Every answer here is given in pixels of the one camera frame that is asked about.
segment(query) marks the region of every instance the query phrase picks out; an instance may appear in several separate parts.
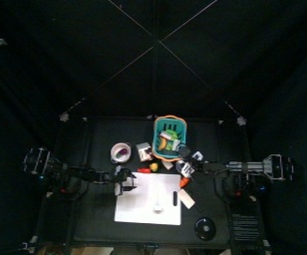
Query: white object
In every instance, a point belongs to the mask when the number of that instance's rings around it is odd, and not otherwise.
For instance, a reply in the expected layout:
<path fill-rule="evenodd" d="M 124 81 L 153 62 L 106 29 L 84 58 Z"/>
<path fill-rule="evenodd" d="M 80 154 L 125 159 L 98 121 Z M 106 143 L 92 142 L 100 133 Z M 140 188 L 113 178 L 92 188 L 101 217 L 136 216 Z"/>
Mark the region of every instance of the white object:
<path fill-rule="evenodd" d="M 254 202 L 256 202 L 256 197 L 254 195 L 250 195 L 250 198 Z"/>
<path fill-rule="evenodd" d="M 160 133 L 160 137 L 164 137 L 165 139 L 172 140 L 171 134 L 169 134 L 168 132 L 165 132 L 165 131 L 163 131 L 163 132 Z"/>
<path fill-rule="evenodd" d="M 180 201 L 173 205 L 180 174 L 135 172 L 135 175 L 137 188 L 117 198 L 116 221 L 180 225 Z"/>
<path fill-rule="evenodd" d="M 148 151 L 152 151 L 152 146 L 148 142 L 144 142 L 141 144 L 137 144 L 139 148 L 139 154 L 140 154 L 140 161 L 151 161 L 153 160 L 153 153 L 148 153 Z"/>
<path fill-rule="evenodd" d="M 175 139 L 172 143 L 172 150 L 177 150 L 177 146 L 180 145 L 180 140 Z"/>
<path fill-rule="evenodd" d="M 164 167 L 165 167 L 168 170 L 172 169 L 172 167 L 173 167 L 172 162 L 168 162 L 168 161 L 164 161 L 164 160 L 163 160 L 161 163 L 163 163 Z"/>
<path fill-rule="evenodd" d="M 263 240 L 263 243 L 264 243 L 264 246 L 266 246 L 266 247 L 270 247 L 270 246 L 271 246 L 271 244 L 270 244 L 270 242 L 268 242 L 267 239 Z"/>
<path fill-rule="evenodd" d="M 179 198 L 181 200 L 181 202 L 184 203 L 185 207 L 189 209 L 192 207 L 192 205 L 195 204 L 193 199 L 191 198 L 189 194 L 185 192 L 185 190 L 183 189 L 179 193 Z"/>
<path fill-rule="evenodd" d="M 128 150 L 128 153 L 125 153 L 120 157 L 117 157 L 118 152 L 124 148 Z M 129 160 L 131 156 L 132 156 L 132 147 L 131 147 L 131 145 L 125 142 L 117 143 L 112 148 L 112 162 L 113 163 L 125 163 Z"/>
<path fill-rule="evenodd" d="M 247 119 L 243 116 L 240 116 L 238 118 L 238 123 L 239 123 L 240 126 L 246 126 L 247 125 Z"/>
<path fill-rule="evenodd" d="M 61 115 L 60 115 L 60 118 L 61 118 L 61 122 L 68 122 L 69 121 L 69 119 L 70 119 L 70 115 L 68 114 L 68 113 L 62 113 Z"/>
<path fill-rule="evenodd" d="M 37 243 L 38 242 L 38 235 L 34 235 L 32 237 L 30 243 Z"/>
<path fill-rule="evenodd" d="M 192 168 L 189 162 L 184 162 L 183 160 L 180 160 L 176 163 L 176 168 L 177 171 L 180 171 L 180 174 L 185 177 L 185 178 L 191 178 L 191 175 L 195 172 L 195 169 Z"/>
<path fill-rule="evenodd" d="M 48 192 L 48 193 L 46 193 L 46 197 L 48 197 L 48 198 L 52 197 L 52 195 L 53 195 L 53 192 Z"/>
<path fill-rule="evenodd" d="M 196 153 L 193 154 L 192 157 L 193 157 L 196 160 L 201 161 L 201 160 L 203 160 L 203 154 L 201 154 L 201 152 L 200 152 L 200 151 L 196 152 Z"/>
<path fill-rule="evenodd" d="M 227 249 L 219 255 L 232 255 L 232 252 L 229 249 Z"/>

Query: white paper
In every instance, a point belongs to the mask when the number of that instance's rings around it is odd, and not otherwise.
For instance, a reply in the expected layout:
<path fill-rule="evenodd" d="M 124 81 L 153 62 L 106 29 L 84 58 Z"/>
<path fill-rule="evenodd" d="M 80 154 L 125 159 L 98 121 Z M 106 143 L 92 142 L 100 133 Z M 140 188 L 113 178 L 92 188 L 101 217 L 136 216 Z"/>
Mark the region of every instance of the white paper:
<path fill-rule="evenodd" d="M 195 204 L 193 199 L 191 198 L 189 194 L 185 192 L 184 189 L 177 194 L 179 194 L 179 198 L 181 202 L 184 203 L 185 207 L 189 209 L 192 205 Z"/>
<path fill-rule="evenodd" d="M 117 199 L 116 221 L 180 225 L 180 200 L 173 206 L 173 192 L 180 191 L 180 175 L 135 172 L 132 191 Z"/>

